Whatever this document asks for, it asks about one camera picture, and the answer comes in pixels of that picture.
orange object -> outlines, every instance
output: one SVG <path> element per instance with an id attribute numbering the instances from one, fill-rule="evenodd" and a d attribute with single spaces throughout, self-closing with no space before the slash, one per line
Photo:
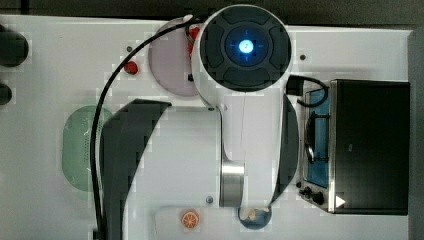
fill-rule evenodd
<path id="1" fill-rule="evenodd" d="M 197 213 L 196 210 L 193 209 L 187 210 L 181 218 L 181 222 L 184 224 L 184 227 L 188 229 L 195 228 L 199 223 L 199 220 L 199 213 Z"/>

white table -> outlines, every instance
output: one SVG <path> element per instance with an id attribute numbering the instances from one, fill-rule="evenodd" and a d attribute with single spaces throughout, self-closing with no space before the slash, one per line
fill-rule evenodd
<path id="1" fill-rule="evenodd" d="M 91 193 L 64 178 L 62 131 L 76 109 L 95 104 L 105 81 L 125 55 L 162 21 L 0 16 L 0 23 L 24 33 L 30 56 L 17 68 L 0 68 L 0 81 L 13 99 L 0 107 L 0 238 L 91 239 L 95 227 Z M 297 59 L 293 71 L 322 80 L 335 78 L 407 81 L 409 31 L 289 27 Z M 305 61 L 299 56 L 306 55 Z M 142 73 L 121 73 L 106 99 L 112 111 L 134 98 L 202 105 L 198 97 L 168 94 L 147 64 L 147 49 L 136 56 Z M 302 112 L 299 106 L 299 118 Z M 330 215 L 297 196 L 289 186 L 264 230 L 252 232 L 233 209 L 201 210 L 194 232 L 184 231 L 177 213 L 157 215 L 160 239 L 407 239 L 407 216 Z"/>

